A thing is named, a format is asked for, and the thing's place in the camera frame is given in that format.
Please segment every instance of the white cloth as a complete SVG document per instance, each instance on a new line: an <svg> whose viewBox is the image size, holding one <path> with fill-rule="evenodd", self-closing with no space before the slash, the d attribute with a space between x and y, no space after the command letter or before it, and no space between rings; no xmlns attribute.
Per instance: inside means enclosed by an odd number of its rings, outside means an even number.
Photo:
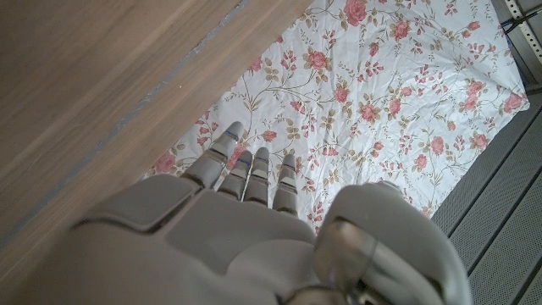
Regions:
<svg viewBox="0 0 542 305"><path fill-rule="evenodd" d="M490 0L318 0L147 175L180 175L239 120L235 156L271 152L270 196L297 156L299 215L316 231L365 181L392 181L429 217L527 108Z"/></svg>

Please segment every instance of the gray robotic arm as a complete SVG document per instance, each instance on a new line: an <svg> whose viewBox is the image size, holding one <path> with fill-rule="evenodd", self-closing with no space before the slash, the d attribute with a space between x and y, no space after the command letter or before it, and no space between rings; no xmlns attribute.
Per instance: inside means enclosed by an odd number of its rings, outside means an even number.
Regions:
<svg viewBox="0 0 542 305"><path fill-rule="evenodd" d="M91 209L14 303L471 304L446 236L386 183L348 186L316 237L297 218L295 159L268 208L268 151L240 155L242 125L181 176L136 183Z"/></svg>

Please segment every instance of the wrinkled fabric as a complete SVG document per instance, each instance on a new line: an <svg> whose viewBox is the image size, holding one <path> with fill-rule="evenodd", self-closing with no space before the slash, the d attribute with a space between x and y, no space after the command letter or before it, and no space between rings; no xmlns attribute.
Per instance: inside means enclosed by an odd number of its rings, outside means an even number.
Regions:
<svg viewBox="0 0 542 305"><path fill-rule="evenodd" d="M335 194L367 181L430 217L527 108L490 0L317 0L146 176L182 174L239 120L228 169L267 147L272 202L294 153L299 215L317 232Z"/></svg>

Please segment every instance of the wooden surface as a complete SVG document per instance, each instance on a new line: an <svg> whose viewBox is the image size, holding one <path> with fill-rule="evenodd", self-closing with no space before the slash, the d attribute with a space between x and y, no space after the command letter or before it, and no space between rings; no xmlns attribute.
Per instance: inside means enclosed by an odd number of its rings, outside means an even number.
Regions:
<svg viewBox="0 0 542 305"><path fill-rule="evenodd" d="M0 249L1 297L74 218L147 171L310 2L249 1ZM237 3L0 4L0 25L11 29L0 35L8 42L0 47L0 234L55 195L53 188Z"/></svg>

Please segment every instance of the floral bedsheet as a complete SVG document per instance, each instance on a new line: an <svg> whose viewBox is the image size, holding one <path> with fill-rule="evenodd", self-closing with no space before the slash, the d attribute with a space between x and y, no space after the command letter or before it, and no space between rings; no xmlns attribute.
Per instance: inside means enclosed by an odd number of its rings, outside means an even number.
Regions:
<svg viewBox="0 0 542 305"><path fill-rule="evenodd" d="M296 155L317 232L345 185L390 180L430 217L528 100L490 0L317 0L149 169L180 175L235 120Z"/></svg>

